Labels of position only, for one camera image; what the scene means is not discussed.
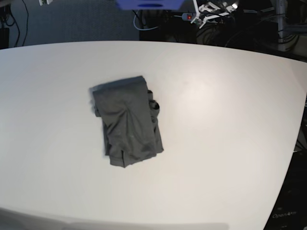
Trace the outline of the grey T-shirt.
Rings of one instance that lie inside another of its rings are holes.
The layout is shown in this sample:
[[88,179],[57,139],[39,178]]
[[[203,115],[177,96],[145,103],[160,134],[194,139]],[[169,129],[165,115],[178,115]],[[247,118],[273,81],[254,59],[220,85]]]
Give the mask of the grey T-shirt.
[[90,92],[111,165],[125,168],[163,152],[160,106],[143,76],[100,84]]

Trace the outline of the black power strip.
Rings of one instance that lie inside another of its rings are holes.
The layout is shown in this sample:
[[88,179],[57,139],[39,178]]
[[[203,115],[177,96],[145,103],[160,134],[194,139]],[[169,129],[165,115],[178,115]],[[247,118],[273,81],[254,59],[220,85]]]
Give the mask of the black power strip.
[[199,14],[197,13],[183,13],[181,15],[181,18],[183,21],[187,21],[190,23],[194,23],[198,17],[199,17]]

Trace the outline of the blue plastic box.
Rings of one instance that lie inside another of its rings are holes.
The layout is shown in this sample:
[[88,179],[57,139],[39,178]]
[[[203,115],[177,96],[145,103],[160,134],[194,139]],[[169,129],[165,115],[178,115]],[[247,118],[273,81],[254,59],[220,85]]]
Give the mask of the blue plastic box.
[[117,0],[122,10],[178,10],[184,0]]

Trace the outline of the black OpenArm case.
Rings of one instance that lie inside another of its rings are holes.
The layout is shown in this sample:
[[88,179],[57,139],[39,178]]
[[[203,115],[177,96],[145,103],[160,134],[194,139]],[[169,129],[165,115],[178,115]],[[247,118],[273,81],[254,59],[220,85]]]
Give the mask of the black OpenArm case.
[[264,227],[266,230],[307,228],[307,152],[293,153],[283,185]]

